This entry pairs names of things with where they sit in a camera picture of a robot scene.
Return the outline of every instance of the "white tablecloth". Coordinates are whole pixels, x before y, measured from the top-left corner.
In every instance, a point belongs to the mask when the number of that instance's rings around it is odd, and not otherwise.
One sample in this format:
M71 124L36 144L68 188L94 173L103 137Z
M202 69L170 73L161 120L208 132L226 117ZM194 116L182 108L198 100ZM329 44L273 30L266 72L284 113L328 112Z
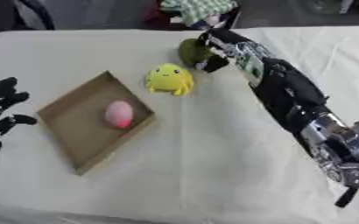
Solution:
M347 124L359 120L359 27L237 32L308 75ZM341 191L264 111L234 66L195 72L190 95L147 92L147 71L180 63L179 42L198 34L0 33L0 79L16 76L32 94L12 113L34 114L110 70L158 117L82 177L44 127L17 127L0 153L0 204L174 223L359 223L359 193L347 208L334 206Z

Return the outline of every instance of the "green plush toy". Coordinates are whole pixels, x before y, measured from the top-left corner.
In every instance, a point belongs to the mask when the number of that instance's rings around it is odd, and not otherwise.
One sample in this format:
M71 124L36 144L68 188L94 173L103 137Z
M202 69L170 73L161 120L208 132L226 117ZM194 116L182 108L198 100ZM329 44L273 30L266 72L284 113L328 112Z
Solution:
M196 38L187 38L179 45L179 58L188 67L195 67L197 63L213 55L207 46L197 45L196 42Z

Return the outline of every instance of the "yellow plush toy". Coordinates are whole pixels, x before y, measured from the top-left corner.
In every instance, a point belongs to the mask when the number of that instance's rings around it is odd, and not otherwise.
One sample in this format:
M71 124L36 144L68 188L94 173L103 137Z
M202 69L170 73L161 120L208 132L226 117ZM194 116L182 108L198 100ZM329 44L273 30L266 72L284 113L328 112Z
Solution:
M172 91L173 95L187 94L194 86L192 75L185 68L170 63L152 69L145 83L152 93L155 90L165 90Z

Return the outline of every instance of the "pink ball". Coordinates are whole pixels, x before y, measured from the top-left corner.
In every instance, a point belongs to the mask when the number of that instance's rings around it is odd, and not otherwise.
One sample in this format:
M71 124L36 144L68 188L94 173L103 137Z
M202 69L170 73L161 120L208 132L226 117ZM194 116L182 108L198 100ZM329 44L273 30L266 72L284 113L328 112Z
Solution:
M106 121L118 128L126 128L133 119L133 108L126 101L113 101L106 109Z

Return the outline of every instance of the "green object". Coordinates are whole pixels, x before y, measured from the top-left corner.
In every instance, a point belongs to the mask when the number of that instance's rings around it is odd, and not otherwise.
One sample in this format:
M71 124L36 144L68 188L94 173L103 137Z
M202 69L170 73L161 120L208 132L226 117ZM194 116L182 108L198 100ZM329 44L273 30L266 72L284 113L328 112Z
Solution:
M187 38L179 45L179 58L188 67L195 67L196 63L202 62L212 55L207 46L196 45L196 41L196 38Z
M227 13L238 6L234 0L163 0L162 10L180 10L186 25Z

